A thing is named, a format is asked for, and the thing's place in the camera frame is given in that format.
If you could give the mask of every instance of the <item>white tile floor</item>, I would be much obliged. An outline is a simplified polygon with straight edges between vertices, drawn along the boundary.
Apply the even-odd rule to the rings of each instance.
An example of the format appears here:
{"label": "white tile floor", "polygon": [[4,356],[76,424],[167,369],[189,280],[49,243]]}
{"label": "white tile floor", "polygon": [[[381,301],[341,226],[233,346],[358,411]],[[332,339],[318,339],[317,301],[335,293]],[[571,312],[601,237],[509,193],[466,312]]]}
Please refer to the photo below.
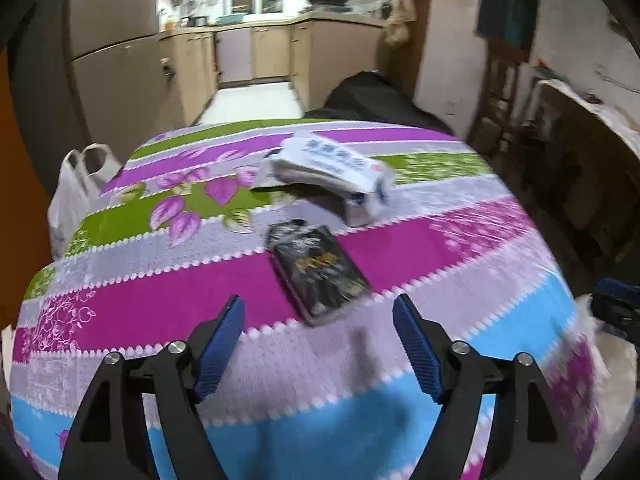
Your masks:
{"label": "white tile floor", "polygon": [[289,83],[266,83],[219,90],[198,124],[297,119],[302,115],[302,108]]}

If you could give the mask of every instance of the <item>white tissue packet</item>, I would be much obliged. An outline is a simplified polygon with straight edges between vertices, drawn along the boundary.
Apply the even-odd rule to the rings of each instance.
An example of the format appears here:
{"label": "white tissue packet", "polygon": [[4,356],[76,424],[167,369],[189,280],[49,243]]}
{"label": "white tissue packet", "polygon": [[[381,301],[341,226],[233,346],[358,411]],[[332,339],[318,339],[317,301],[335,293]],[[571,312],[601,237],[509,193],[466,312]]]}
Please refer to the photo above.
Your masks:
{"label": "white tissue packet", "polygon": [[385,209],[393,171],[347,145],[309,132],[296,133],[260,162],[253,188],[296,182],[323,187],[344,199],[345,220],[361,226]]}

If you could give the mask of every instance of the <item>blue stripe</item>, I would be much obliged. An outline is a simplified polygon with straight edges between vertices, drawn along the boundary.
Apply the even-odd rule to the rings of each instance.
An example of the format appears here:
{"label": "blue stripe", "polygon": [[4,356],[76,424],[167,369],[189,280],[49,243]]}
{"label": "blue stripe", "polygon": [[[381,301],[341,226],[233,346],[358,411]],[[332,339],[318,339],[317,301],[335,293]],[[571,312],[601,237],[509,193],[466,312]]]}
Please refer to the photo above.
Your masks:
{"label": "blue stripe", "polygon": [[[484,355],[511,359],[527,351],[540,360],[573,312],[573,300],[558,278],[549,274],[538,290],[470,343]],[[492,403],[486,396],[482,409]],[[14,410],[20,404],[26,406],[14,399]],[[405,374],[319,410],[252,425],[211,426],[207,435],[232,480],[370,480],[413,463],[424,449],[438,412],[439,406],[420,391],[415,376]],[[58,464],[55,433],[68,428],[71,420],[44,411],[40,411],[43,420],[36,420],[30,406],[14,413],[18,413],[16,428],[31,438],[34,452]],[[175,478],[161,431],[151,429],[149,435],[162,479]]]}

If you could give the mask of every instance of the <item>striped tablecloth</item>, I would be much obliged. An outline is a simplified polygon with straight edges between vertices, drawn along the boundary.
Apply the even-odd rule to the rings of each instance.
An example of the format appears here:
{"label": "striped tablecloth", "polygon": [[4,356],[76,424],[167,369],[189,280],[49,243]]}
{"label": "striped tablecloth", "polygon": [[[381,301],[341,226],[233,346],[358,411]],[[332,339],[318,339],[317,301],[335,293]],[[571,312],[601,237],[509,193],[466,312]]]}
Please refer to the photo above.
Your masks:
{"label": "striped tablecloth", "polygon": [[[311,130],[396,172],[375,224],[349,228],[326,197],[250,192],[266,150]],[[348,319],[307,328],[264,250],[267,226],[325,224],[375,293]],[[162,134],[104,189],[60,261],[22,304],[10,393],[18,443],[57,476],[72,418],[102,356],[151,355],[217,316],[231,294],[246,325],[200,413],[230,480],[407,478],[439,406],[423,394],[391,319],[406,291],[425,318],[479,352],[540,363],[585,463],[597,430],[593,363],[574,302],[540,234],[464,143],[392,124],[247,121]],[[463,478],[478,477],[485,398]],[[162,480],[174,478],[145,398]]]}

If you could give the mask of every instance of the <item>silver bolt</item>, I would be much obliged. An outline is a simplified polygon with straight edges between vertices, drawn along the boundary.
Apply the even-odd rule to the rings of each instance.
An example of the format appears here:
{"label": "silver bolt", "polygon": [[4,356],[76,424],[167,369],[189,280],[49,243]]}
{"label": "silver bolt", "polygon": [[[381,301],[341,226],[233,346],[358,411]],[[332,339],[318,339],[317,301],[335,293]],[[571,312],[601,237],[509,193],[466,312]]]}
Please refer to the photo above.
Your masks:
{"label": "silver bolt", "polygon": [[531,366],[533,364],[533,357],[531,357],[529,354],[526,354],[524,352],[522,352],[521,354],[518,354],[516,359],[523,366]]}
{"label": "silver bolt", "polygon": [[104,364],[106,365],[114,365],[120,360],[120,354],[117,352],[109,352],[104,356]]}
{"label": "silver bolt", "polygon": [[471,346],[466,344],[464,341],[454,341],[453,345],[451,345],[451,349],[460,355],[466,355],[470,352]]}
{"label": "silver bolt", "polygon": [[187,348],[187,343],[184,341],[174,341],[168,345],[169,353],[171,354],[181,354],[185,348]]}

